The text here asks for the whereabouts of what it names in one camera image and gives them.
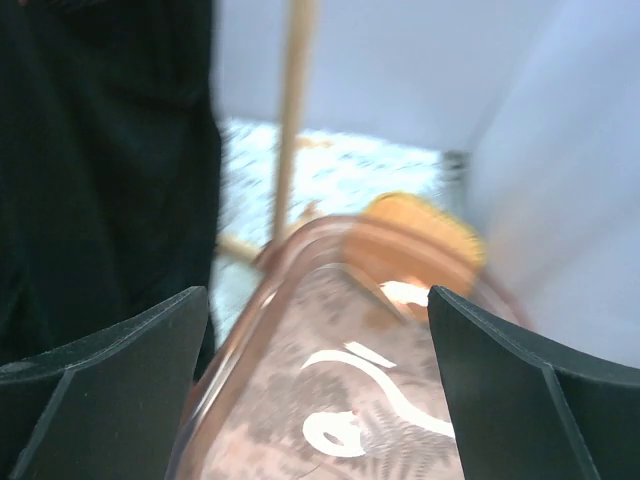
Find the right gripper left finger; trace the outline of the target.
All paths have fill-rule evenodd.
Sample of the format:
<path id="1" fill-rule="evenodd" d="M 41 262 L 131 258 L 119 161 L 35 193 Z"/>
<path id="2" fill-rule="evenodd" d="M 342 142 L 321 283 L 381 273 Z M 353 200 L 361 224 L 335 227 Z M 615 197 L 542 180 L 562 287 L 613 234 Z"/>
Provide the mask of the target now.
<path id="1" fill-rule="evenodd" d="M 4 479 L 164 477 L 209 316 L 203 287 L 1 368 Z"/>

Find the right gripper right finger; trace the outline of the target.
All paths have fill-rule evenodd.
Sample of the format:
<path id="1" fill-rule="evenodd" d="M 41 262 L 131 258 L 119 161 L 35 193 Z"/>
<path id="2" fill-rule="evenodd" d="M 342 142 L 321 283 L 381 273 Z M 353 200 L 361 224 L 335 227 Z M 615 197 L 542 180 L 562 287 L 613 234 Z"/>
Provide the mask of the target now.
<path id="1" fill-rule="evenodd" d="M 429 325 L 468 479 L 636 479 L 639 371 L 429 293 Z"/>

